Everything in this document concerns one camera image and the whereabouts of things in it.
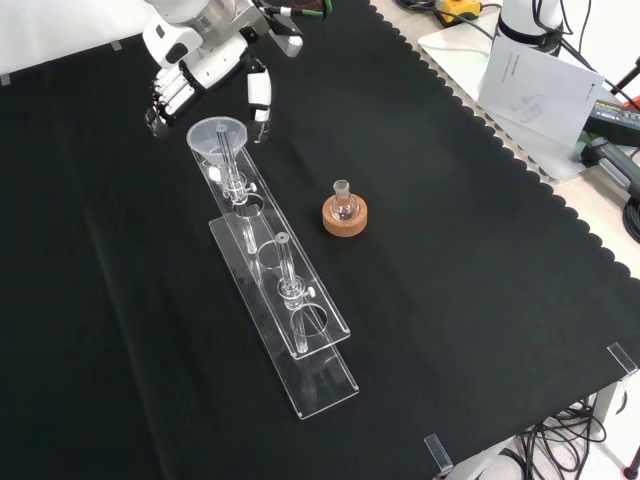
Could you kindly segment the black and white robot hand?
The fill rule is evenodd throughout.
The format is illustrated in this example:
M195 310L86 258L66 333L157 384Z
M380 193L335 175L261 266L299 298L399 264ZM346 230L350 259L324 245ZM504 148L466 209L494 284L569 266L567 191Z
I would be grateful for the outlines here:
M266 140L271 123L272 84L267 66L250 52L249 42L257 38L252 28L234 33L218 45L207 46L193 28L172 25L155 15L142 38L160 66L152 82L151 106L145 113L145 123L154 136L165 136L191 104L245 71L251 137L256 143Z

